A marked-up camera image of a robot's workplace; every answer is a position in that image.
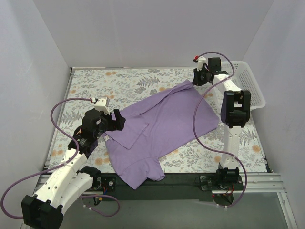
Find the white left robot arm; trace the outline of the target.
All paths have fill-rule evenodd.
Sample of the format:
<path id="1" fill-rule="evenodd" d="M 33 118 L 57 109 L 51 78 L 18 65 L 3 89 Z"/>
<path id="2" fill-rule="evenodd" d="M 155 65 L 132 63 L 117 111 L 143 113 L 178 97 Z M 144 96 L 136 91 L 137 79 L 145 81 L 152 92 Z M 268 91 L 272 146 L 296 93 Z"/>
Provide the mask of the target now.
<path id="1" fill-rule="evenodd" d="M 98 145 L 98 139 L 107 131 L 123 130 L 126 119 L 118 109 L 105 113 L 91 109 L 82 119 L 82 125 L 73 133 L 73 139 L 63 157 L 63 166 L 55 169 L 48 180 L 32 196 L 21 202 L 23 221 L 35 229 L 58 229 L 68 208 L 86 191 L 101 187 L 100 170 L 85 165 Z"/>

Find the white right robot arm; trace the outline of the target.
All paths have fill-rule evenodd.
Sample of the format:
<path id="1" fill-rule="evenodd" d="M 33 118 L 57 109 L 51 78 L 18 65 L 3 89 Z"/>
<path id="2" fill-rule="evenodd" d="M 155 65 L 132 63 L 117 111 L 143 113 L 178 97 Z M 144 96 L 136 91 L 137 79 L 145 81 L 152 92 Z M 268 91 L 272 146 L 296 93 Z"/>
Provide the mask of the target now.
<path id="1" fill-rule="evenodd" d="M 251 93 L 235 85 L 229 73 L 222 70 L 219 57 L 206 59 L 203 56 L 196 56 L 193 61 L 197 63 L 193 70 L 193 85 L 202 86 L 210 83 L 223 97 L 220 119 L 224 125 L 225 153 L 222 154 L 216 172 L 202 177 L 201 184 L 205 190 L 218 188 L 229 194 L 233 192 L 235 185 L 242 184 L 238 152 L 242 130 L 250 119 Z"/>

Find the purple t shirt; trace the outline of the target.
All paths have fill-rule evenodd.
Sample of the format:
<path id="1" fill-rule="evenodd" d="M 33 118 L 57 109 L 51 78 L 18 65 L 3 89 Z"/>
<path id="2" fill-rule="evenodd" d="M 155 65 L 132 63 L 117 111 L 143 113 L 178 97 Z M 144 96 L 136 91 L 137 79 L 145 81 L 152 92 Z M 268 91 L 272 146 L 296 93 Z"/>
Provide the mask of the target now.
<path id="1" fill-rule="evenodd" d="M 219 117 L 188 80 L 123 110 L 121 131 L 103 134 L 116 174 L 137 189 L 146 179 L 162 180 L 159 159 L 216 129 Z"/>

